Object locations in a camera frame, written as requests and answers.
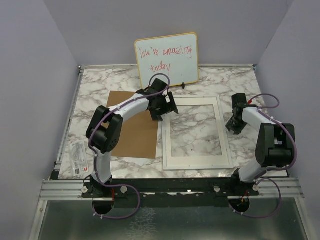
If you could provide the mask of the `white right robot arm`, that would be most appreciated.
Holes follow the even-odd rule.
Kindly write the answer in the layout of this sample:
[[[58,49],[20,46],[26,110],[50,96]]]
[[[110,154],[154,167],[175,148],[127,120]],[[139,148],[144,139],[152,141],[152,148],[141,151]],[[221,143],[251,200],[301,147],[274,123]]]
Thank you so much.
[[[273,107],[257,106],[252,99],[247,100],[244,93],[231,97],[232,117],[226,124],[226,129],[239,135],[249,125],[258,132],[255,147],[255,159],[237,169],[230,182],[229,189],[240,196],[248,189],[247,183],[254,183],[268,172],[286,171],[298,158],[295,142],[295,127],[290,123],[282,123],[263,112],[263,109],[277,108],[280,101],[272,94],[277,104]]]

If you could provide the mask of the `brown backing board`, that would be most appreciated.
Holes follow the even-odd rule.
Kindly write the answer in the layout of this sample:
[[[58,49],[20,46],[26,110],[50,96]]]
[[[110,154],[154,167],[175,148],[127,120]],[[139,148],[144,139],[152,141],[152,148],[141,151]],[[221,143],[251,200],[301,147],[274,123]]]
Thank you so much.
[[[149,100],[138,99],[134,92],[111,91],[107,107],[121,115],[123,124],[113,157],[155,159],[158,140],[158,122],[148,110]]]

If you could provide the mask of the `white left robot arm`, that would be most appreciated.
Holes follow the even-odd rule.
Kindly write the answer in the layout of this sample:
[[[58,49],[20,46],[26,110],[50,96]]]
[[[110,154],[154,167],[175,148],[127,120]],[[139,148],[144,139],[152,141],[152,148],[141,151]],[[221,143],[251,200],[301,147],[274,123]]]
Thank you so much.
[[[93,191],[106,197],[111,190],[111,153],[120,140],[123,123],[149,111],[153,121],[162,121],[163,115],[179,113],[172,92],[170,78],[164,73],[151,77],[149,85],[132,97],[111,107],[99,106],[86,130],[88,147],[94,152],[92,178],[96,181]]]

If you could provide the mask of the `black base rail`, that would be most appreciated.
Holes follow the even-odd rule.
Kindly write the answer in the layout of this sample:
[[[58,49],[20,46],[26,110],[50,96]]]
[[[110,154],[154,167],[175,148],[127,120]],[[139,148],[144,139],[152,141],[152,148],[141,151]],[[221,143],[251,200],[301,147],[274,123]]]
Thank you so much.
[[[234,177],[112,179],[105,186],[90,178],[81,196],[117,208],[227,207],[228,198],[258,196],[253,183]]]

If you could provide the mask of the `yellow-rimmed whiteboard with writing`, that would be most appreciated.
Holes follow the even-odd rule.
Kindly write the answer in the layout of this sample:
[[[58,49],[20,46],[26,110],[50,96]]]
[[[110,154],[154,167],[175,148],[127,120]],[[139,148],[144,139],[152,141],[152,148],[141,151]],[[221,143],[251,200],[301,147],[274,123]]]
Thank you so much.
[[[194,32],[138,39],[134,48],[142,88],[158,73],[170,78],[171,87],[199,79],[198,36]]]

